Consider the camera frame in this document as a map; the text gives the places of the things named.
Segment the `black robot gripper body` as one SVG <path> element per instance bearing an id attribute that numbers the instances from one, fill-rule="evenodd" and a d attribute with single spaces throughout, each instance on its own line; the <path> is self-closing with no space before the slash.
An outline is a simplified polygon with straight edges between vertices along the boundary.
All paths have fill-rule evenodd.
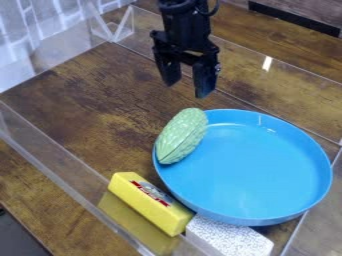
<path id="1" fill-rule="evenodd" d="M 163 31 L 152 30 L 154 56 L 158 65 L 171 66 L 173 62 L 194 65 L 197 61 L 218 62 L 218 46 L 210 41 L 210 17 L 219 10 L 213 9 L 209 0 L 158 0 L 163 20 Z"/>

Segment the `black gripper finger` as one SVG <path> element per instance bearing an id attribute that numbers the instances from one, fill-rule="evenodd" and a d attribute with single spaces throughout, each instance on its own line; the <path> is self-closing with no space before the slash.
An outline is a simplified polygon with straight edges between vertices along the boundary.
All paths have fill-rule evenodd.
<path id="1" fill-rule="evenodd" d="M 156 47 L 152 48 L 152 51 L 162 80 L 167 86 L 173 86 L 182 78 L 181 62 L 173 54 L 163 52 Z"/>
<path id="2" fill-rule="evenodd" d="M 201 57 L 193 66 L 195 97 L 205 98 L 215 90 L 221 63 L 214 58 Z"/>

